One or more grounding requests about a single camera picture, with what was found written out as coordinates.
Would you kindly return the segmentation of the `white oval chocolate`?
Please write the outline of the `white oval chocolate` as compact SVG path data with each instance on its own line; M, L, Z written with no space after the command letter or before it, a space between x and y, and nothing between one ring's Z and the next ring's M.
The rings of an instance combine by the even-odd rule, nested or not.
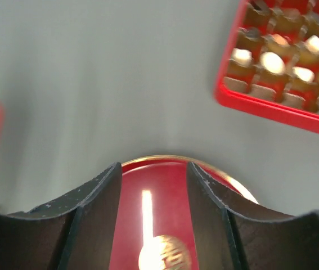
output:
M285 72L285 64L281 57L273 52L265 52L260 56L260 64L273 74L283 74Z

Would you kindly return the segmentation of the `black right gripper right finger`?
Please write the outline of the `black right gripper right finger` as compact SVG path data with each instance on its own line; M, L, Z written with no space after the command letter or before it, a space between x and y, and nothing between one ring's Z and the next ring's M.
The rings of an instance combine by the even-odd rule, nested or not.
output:
M319 210L266 208L192 162L187 192L200 269L319 269Z

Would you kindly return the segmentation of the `red compartment chocolate box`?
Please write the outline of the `red compartment chocolate box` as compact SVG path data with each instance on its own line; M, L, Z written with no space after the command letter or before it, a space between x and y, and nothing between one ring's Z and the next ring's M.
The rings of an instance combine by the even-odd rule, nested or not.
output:
M319 1L241 1L215 98L319 133Z

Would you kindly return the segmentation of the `white heart chocolate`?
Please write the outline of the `white heart chocolate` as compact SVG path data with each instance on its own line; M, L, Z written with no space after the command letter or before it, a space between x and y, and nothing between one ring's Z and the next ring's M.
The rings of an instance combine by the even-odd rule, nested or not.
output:
M300 66L294 66L292 68L293 74L300 80L311 83L314 81L315 75L314 72L310 69Z

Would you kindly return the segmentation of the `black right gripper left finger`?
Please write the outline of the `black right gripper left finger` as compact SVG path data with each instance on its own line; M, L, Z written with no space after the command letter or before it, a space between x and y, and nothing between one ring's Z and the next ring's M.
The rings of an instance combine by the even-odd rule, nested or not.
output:
M108 269L122 166L28 212L0 214L0 269Z

